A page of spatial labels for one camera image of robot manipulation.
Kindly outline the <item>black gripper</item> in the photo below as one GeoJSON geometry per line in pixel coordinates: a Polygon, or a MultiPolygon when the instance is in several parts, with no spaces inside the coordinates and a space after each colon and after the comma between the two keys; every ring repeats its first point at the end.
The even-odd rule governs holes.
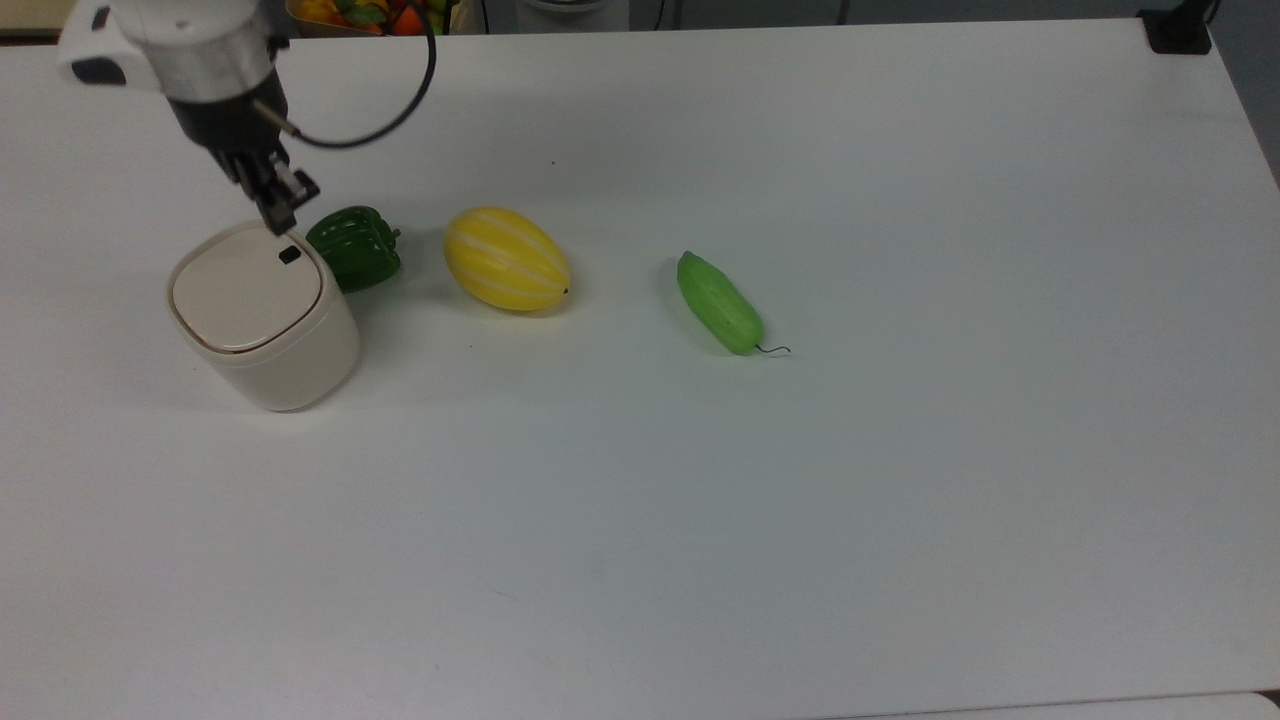
{"type": "Polygon", "coordinates": [[[279,85],[260,85],[218,102],[168,102],[186,136],[210,151],[257,208],[265,227],[279,236],[294,227],[294,208],[317,197],[320,188],[291,165],[279,128],[256,110],[256,101],[280,117],[288,110],[279,85]]]}

